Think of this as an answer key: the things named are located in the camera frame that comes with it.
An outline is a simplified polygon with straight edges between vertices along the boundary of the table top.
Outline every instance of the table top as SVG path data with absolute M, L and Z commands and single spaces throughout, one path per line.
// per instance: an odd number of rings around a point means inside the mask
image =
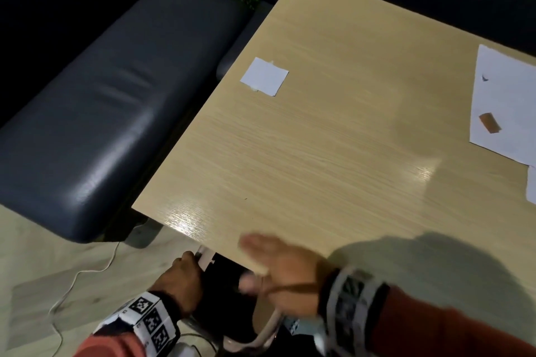
M 479 44 L 380 0 L 279 0 L 134 209 L 253 269 L 276 233 L 533 342 L 527 167 L 469 143 Z M 240 83 L 289 70 L 275 97 Z

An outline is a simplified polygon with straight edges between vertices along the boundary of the red sleeve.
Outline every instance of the red sleeve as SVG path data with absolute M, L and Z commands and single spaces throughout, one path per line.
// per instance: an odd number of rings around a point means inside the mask
M 536 357 L 536 348 L 514 336 L 413 299 L 392 286 L 370 350 L 379 357 Z
M 120 336 L 89 336 L 75 357 L 145 357 L 145 349 L 134 333 Z

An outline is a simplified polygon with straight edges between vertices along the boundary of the white cable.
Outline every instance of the white cable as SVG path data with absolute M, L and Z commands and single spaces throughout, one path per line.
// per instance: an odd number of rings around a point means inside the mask
M 69 289 L 48 310 L 47 316 L 50 318 L 50 325 L 52 326 L 52 329 L 54 330 L 54 333 L 56 333 L 58 335 L 58 337 L 59 337 L 59 344 L 58 344 L 58 346 L 56 348 L 56 351 L 54 353 L 52 353 L 52 355 L 50 357 L 54 357 L 57 354 L 57 352 L 59 351 L 59 348 L 63 344 L 62 333 L 59 332 L 59 330 L 57 329 L 56 325 L 54 324 L 54 313 L 56 312 L 57 308 L 59 308 L 61 306 L 61 304 L 65 301 L 65 299 L 67 299 L 67 296 L 69 295 L 69 292 L 71 292 L 71 290 L 75 286 L 75 282 L 76 282 L 76 279 L 78 278 L 78 275 L 80 275 L 80 274 L 82 274 L 84 272 L 103 272 L 103 271 L 106 271 L 111 266 L 112 262 L 115 259 L 115 255 L 117 254 L 117 247 L 119 247 L 119 242 L 117 242 L 117 245 L 114 248 L 114 252 L 111 255 L 110 261 L 108 261 L 108 264 L 102 270 L 83 270 L 83 271 L 78 271 L 76 273 L 76 275 L 75 275 L 75 278 L 72 280 L 72 284 L 69 287 Z

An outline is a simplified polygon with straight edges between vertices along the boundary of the dark gray cushioned bench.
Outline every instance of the dark gray cushioned bench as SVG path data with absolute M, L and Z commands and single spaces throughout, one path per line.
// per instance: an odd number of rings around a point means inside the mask
M 249 15 L 237 0 L 139 0 L 0 129 L 0 203 L 95 239 Z

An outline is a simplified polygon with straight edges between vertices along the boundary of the hand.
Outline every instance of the hand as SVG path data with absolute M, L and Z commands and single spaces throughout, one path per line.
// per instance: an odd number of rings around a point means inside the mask
M 188 317 L 203 297 L 201 268 L 193 252 L 185 252 L 182 258 L 163 273 L 149 288 L 149 291 L 162 291 L 172 297 L 181 309 L 182 317 Z
M 238 285 L 242 293 L 266 296 L 279 311 L 294 317 L 317 315 L 318 294 L 335 266 L 320 254 L 275 236 L 245 234 L 239 246 L 268 268 L 264 277 L 243 275 Z

